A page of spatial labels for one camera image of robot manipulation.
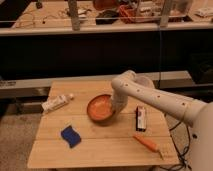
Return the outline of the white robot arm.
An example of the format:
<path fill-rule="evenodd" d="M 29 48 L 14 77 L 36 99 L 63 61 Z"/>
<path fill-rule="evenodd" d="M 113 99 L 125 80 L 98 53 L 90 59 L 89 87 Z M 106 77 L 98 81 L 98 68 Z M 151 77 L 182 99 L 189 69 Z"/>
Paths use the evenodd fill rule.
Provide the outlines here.
<path fill-rule="evenodd" d="M 138 84 L 136 78 L 128 70 L 112 79 L 112 110 L 120 113 L 131 96 L 184 122 L 192 128 L 189 171 L 213 171 L 213 102 L 149 88 Z"/>

